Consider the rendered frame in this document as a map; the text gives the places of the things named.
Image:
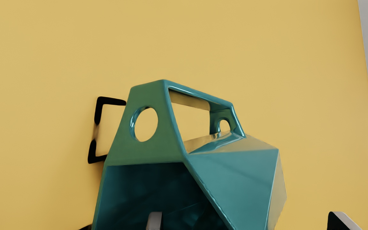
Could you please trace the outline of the teal faceted mug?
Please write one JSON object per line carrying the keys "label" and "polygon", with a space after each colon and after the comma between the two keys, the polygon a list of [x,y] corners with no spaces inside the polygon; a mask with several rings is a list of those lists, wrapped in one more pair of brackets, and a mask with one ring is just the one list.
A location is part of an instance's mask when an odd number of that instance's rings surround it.
{"label": "teal faceted mug", "polygon": [[287,198],[279,150],[247,135],[233,104],[171,82],[132,87],[103,161],[91,230],[146,230],[151,212],[163,230],[274,230]]}

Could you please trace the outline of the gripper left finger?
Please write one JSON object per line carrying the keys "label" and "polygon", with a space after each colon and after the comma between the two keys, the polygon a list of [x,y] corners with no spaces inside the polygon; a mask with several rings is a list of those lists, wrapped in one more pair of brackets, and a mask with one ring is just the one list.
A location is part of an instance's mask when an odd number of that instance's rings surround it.
{"label": "gripper left finger", "polygon": [[146,230],[163,230],[163,213],[160,211],[151,212],[148,216]]}

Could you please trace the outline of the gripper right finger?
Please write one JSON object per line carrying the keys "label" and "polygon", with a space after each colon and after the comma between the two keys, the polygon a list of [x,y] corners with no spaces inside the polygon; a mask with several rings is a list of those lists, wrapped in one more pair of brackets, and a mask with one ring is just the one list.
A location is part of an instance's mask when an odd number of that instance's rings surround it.
{"label": "gripper right finger", "polygon": [[348,215],[342,211],[328,213],[327,230],[362,230]]}

